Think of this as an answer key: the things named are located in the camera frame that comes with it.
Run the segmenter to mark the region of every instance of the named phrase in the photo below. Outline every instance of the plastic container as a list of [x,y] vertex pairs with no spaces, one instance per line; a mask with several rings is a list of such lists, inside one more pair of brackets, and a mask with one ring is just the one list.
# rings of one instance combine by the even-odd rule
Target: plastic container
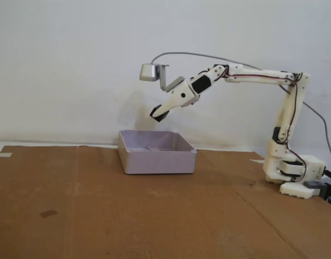
[[119,156],[126,174],[191,174],[197,151],[180,134],[119,131]]

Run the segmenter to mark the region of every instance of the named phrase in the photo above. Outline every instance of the cardboard surface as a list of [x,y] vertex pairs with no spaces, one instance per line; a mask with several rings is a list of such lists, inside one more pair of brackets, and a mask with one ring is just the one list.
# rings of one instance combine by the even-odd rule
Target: cardboard surface
[[126,175],[117,149],[4,147],[0,258],[331,258],[331,205],[281,195],[249,152]]

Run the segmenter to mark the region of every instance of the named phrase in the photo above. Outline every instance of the white robotic arm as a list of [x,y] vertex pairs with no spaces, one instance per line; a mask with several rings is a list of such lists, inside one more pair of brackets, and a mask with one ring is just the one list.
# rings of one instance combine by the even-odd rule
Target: white robotic arm
[[156,81],[160,78],[161,89],[166,92],[171,91],[168,101],[154,108],[150,114],[157,121],[163,120],[168,112],[177,106],[186,107],[198,101],[200,94],[221,78],[230,83],[287,85],[289,94],[285,96],[273,135],[268,140],[267,155],[263,165],[266,180],[283,183],[280,191],[284,194],[307,199],[322,193],[320,189],[324,189],[326,186],[320,185],[315,180],[321,179],[325,164],[313,156],[297,155],[288,145],[300,114],[310,75],[245,69],[242,64],[231,63],[215,65],[189,82],[185,81],[183,77],[179,77],[166,86],[165,70],[160,73],[162,68],[164,69],[165,66],[144,64],[140,74],[141,80]]

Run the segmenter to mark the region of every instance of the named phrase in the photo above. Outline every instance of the red wire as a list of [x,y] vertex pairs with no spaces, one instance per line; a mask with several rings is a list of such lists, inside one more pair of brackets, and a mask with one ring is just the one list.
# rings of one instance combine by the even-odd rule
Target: red wire
[[296,181],[296,182],[301,181],[301,180],[305,177],[305,174],[306,174],[306,171],[307,171],[307,164],[306,164],[306,162],[305,162],[305,161],[304,161],[299,155],[297,155],[294,151],[292,151],[292,150],[289,148],[288,143],[285,143],[284,145],[286,146],[286,148],[287,148],[291,153],[293,153],[293,154],[294,154],[298,159],[300,159],[300,160],[304,163],[304,165],[305,165],[305,172],[304,172],[304,174],[302,175],[301,179],[300,179],[300,180],[295,180],[295,179],[293,179],[293,180]]
[[223,70],[222,74],[215,80],[215,82],[218,81],[222,76],[225,75],[226,70],[227,70],[227,67]]
[[281,80],[289,80],[290,82],[297,82],[296,80],[292,80],[289,78],[280,78],[280,77],[270,77],[270,76],[263,76],[262,74],[228,74],[228,77],[265,77],[270,79],[281,79]]

